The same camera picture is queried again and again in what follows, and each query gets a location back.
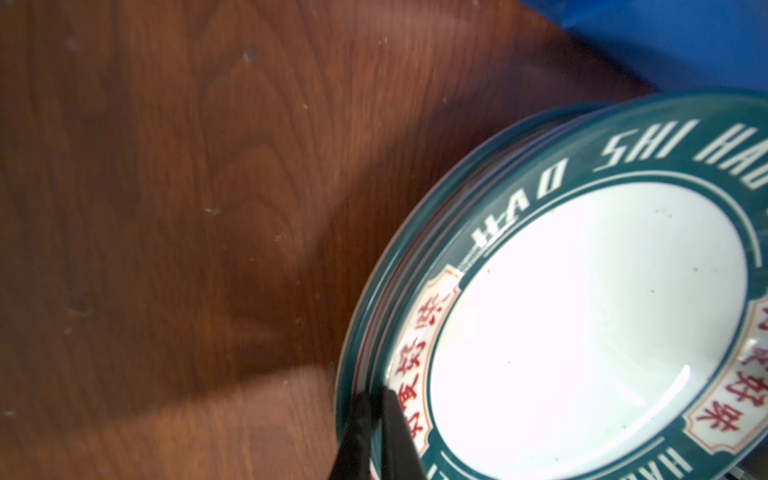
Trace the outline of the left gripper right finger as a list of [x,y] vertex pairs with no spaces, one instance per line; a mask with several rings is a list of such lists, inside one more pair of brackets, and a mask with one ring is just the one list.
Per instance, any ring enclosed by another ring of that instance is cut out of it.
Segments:
[[425,471],[396,393],[385,389],[381,400],[382,478],[426,480]]

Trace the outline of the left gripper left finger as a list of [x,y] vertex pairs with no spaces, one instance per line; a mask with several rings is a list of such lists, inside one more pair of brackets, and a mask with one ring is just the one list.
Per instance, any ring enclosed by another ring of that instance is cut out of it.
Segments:
[[355,395],[329,480],[369,480],[373,415],[370,396]]

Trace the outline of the green rimmed white plate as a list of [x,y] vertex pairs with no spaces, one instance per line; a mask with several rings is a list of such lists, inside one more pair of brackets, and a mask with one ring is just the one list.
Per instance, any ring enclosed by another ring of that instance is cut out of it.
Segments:
[[650,97],[500,155],[359,382],[429,479],[715,479],[767,438],[767,99]]

